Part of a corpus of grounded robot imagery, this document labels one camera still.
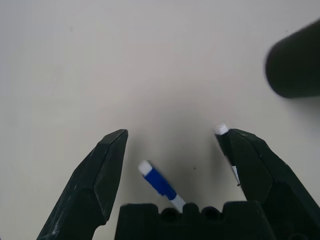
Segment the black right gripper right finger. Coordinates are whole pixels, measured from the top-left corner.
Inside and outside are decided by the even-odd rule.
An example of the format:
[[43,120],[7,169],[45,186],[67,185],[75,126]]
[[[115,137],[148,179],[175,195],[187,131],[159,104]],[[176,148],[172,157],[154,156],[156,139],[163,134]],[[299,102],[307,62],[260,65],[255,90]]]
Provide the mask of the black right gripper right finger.
[[257,201],[278,240],[318,240],[320,208],[292,169],[267,143],[235,128],[216,139],[248,201]]

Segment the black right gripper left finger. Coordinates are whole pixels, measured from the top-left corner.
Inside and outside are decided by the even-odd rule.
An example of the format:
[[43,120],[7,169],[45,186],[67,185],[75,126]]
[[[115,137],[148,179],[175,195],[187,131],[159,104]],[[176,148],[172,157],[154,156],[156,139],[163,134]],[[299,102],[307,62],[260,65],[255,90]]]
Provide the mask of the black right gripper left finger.
[[38,235],[39,240],[91,240],[110,219],[120,184],[128,130],[100,140],[77,166]]

